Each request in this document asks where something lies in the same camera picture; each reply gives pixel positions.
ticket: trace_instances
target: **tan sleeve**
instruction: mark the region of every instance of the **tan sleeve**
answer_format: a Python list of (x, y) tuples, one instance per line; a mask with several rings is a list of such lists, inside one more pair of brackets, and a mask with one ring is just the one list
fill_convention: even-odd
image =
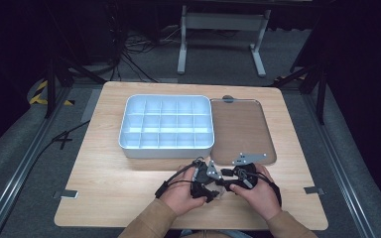
[(154, 199), (119, 237), (164, 237), (177, 216), (160, 199)]
[(289, 212), (282, 211), (267, 221), (268, 227), (275, 238), (317, 237), (314, 232), (297, 221)]

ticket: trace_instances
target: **person's right hand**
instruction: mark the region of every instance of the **person's right hand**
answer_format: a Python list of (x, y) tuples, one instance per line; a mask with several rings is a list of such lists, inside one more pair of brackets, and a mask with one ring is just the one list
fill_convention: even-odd
[[(271, 182), (274, 182), (265, 167), (257, 164), (255, 167), (257, 173), (263, 174)], [(245, 198), (250, 206), (265, 220), (271, 219), (282, 211), (274, 190), (259, 178), (258, 183), (252, 189), (245, 189), (236, 184), (232, 184), (230, 189)]]

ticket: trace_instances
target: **organizer tray compartment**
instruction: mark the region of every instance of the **organizer tray compartment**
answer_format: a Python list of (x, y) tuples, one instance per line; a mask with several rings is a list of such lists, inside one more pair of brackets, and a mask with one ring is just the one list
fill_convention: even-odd
[(207, 97), (138, 94), (128, 98), (119, 135), (126, 157), (207, 157), (213, 144)]

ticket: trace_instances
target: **wooden table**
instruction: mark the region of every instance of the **wooden table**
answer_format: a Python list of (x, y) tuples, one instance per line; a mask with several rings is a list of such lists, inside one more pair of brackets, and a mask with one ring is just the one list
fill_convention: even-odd
[[(154, 193), (179, 165), (189, 159), (128, 159), (118, 144), (126, 100), (133, 94), (197, 94), (208, 98), (232, 95), (261, 102), (277, 154), (268, 167), (280, 187), (283, 209), (312, 230), (324, 230), (327, 220), (281, 91), (276, 88), (107, 82), (98, 100), (66, 189), (75, 199), (62, 198), (55, 217), (58, 226), (125, 227), (155, 197)], [(232, 192), (179, 217), (172, 228), (268, 229), (244, 199)]]

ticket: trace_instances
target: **metal frame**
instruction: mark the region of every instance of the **metal frame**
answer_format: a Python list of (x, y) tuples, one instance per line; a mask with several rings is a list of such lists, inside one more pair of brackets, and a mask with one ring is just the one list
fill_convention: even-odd
[(262, 39), (264, 38), (270, 14), (271, 10), (266, 10), (263, 15), (188, 13), (187, 6), (184, 5), (182, 7), (182, 42), (179, 52), (178, 74), (185, 73), (187, 62), (187, 29), (218, 29), (258, 32), (255, 44), (250, 45), (250, 52), (255, 62), (258, 75), (265, 77), (266, 72), (262, 64), (261, 56), (259, 55), (259, 49)]

